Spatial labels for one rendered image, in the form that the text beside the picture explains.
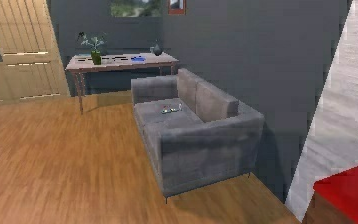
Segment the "red framed picture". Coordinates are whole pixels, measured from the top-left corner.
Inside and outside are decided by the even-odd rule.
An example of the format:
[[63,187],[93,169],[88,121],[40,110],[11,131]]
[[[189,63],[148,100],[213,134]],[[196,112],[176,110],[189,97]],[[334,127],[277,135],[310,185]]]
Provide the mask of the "red framed picture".
[[184,15],[186,12],[186,0],[168,0],[169,15]]

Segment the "landscape picture on wall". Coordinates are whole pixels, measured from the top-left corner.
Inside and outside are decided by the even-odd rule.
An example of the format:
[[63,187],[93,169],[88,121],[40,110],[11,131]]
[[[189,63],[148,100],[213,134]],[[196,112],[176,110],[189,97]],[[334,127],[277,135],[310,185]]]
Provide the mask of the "landscape picture on wall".
[[110,0],[113,17],[160,17],[161,0]]

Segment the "wooden side table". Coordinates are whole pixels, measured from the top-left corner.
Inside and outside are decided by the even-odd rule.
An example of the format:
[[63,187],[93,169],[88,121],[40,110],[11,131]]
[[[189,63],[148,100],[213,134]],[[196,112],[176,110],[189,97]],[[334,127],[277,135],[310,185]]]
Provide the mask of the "wooden side table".
[[[131,57],[142,56],[146,60],[144,62],[132,62]],[[174,73],[178,59],[173,56],[162,53],[155,56],[153,53],[136,53],[121,55],[105,55],[101,57],[100,65],[94,65],[91,57],[83,55],[75,55],[71,58],[66,66],[66,71],[70,72],[74,79],[76,93],[79,99],[80,113],[83,113],[83,97],[85,96],[85,73],[90,72],[106,72],[117,70],[132,70],[139,68],[158,68],[170,67],[170,73]]]

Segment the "grey two-seat sofa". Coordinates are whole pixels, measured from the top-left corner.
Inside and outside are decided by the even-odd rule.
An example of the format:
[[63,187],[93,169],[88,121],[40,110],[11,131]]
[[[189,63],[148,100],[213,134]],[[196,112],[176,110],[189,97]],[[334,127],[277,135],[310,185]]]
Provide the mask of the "grey two-seat sofa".
[[[133,112],[166,198],[255,168],[262,113],[187,69],[131,81]],[[164,106],[182,111],[162,114]]]

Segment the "house plant in green pot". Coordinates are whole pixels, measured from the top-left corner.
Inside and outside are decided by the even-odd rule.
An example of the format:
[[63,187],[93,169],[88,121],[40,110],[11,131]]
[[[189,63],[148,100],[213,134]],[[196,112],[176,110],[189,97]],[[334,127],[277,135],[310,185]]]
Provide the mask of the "house plant in green pot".
[[81,44],[90,47],[91,59],[94,65],[101,64],[101,51],[99,47],[105,44],[105,36],[92,36],[89,37],[85,32],[78,34],[78,40],[82,40]]

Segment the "remote control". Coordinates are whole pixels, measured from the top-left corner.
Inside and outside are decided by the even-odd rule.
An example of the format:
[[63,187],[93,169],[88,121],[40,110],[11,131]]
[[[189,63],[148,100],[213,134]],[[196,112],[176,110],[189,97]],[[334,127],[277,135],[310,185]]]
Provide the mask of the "remote control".
[[178,111],[182,111],[182,104],[181,103],[178,104],[177,108],[164,106],[163,109],[161,110],[161,113],[162,114],[168,114],[168,113],[173,113],[173,112],[178,112]]

